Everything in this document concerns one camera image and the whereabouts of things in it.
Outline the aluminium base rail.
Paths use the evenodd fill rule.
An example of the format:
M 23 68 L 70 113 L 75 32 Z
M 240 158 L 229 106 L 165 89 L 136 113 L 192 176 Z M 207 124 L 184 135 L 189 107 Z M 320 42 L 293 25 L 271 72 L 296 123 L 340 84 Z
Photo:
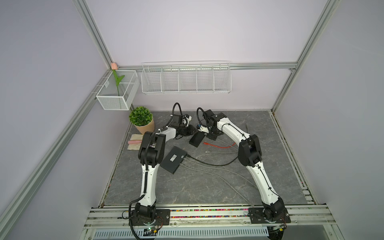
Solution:
M 342 240 L 326 205 L 290 205 L 268 222 L 260 207 L 247 205 L 182 205 L 157 209 L 147 224 L 128 220 L 127 206 L 92 209 L 81 240 Z

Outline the black ribbed network switch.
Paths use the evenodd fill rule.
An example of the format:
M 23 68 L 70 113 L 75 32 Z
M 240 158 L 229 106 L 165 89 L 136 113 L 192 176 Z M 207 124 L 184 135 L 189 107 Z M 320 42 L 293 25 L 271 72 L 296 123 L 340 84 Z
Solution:
M 189 141 L 189 144 L 198 148 L 200 143 L 203 141 L 205 138 L 206 134 L 204 132 L 197 132 L 195 133 L 192 138 Z

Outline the green plant in beige pot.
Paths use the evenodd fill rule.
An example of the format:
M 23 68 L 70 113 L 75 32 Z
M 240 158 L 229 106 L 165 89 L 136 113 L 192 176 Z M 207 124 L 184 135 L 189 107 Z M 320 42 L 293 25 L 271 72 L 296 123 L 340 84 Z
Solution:
M 129 119 L 141 134 L 155 130 L 153 114 L 143 106 L 134 108 L 129 115 Z

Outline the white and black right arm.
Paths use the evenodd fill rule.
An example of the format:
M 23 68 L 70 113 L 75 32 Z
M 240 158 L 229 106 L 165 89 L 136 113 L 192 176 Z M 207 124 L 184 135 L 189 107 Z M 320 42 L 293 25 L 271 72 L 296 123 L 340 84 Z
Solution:
M 284 201 L 272 186 L 262 162 L 262 150 L 257 135 L 250 135 L 241 130 L 223 113 L 215 114 L 211 110 L 197 108 L 198 131 L 207 137 L 227 135 L 238 146 L 238 160 L 245 166 L 261 195 L 264 207 L 263 217 L 269 223 L 282 220 L 289 222 L 288 210 Z

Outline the pink tulip artificial flower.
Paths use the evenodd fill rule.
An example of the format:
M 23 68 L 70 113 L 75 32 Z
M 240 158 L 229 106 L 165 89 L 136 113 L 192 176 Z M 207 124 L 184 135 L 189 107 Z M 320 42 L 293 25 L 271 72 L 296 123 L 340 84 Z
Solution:
M 119 67 L 116 63 L 111 63 L 111 69 L 112 69 L 112 72 L 113 72 L 113 75 L 115 78 L 118 96 L 120 96 L 119 85 L 120 85 L 121 81 L 125 78 L 125 75 L 121 75 L 121 76 L 118 75 L 117 70 L 119 69 Z

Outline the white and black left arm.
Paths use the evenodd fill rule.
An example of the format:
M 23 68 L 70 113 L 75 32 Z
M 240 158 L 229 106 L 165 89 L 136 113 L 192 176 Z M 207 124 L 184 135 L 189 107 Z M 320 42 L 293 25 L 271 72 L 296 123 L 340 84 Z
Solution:
M 150 224 L 156 218 L 156 181 L 157 173 L 165 156 L 166 142 L 177 137 L 188 137 L 196 133 L 190 124 L 192 117 L 183 114 L 181 105 L 175 103 L 171 118 L 165 126 L 153 132 L 145 132 L 139 149 L 138 158 L 142 166 L 142 187 L 140 197 L 130 202 L 136 204 L 129 212 L 129 218 L 137 218 Z

